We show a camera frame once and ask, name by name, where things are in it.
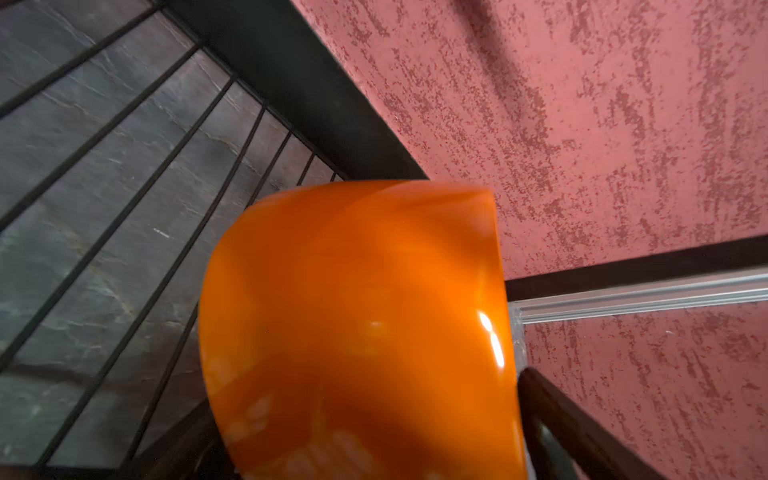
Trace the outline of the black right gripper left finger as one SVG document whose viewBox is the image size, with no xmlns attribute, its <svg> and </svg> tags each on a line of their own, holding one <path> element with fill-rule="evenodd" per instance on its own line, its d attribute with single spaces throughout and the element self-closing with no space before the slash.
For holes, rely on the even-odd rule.
<svg viewBox="0 0 768 480">
<path fill-rule="evenodd" d="M 113 474 L 114 479 L 239 479 L 207 400 Z"/>
</svg>

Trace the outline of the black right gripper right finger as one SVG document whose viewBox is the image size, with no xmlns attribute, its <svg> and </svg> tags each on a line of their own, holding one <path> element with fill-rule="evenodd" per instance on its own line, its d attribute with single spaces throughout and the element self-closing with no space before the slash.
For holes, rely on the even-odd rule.
<svg viewBox="0 0 768 480">
<path fill-rule="evenodd" d="M 661 479 L 564 392 L 532 367 L 517 382 L 524 438 L 538 479 Z"/>
</svg>

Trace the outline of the orange plastic bowl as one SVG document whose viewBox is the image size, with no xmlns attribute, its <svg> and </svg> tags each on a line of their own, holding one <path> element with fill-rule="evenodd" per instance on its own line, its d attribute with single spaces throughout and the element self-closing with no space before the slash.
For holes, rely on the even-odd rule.
<svg viewBox="0 0 768 480">
<path fill-rule="evenodd" d="M 211 409 L 245 479 L 523 479 L 493 193 L 299 187 L 216 245 L 199 302 Z"/>
</svg>

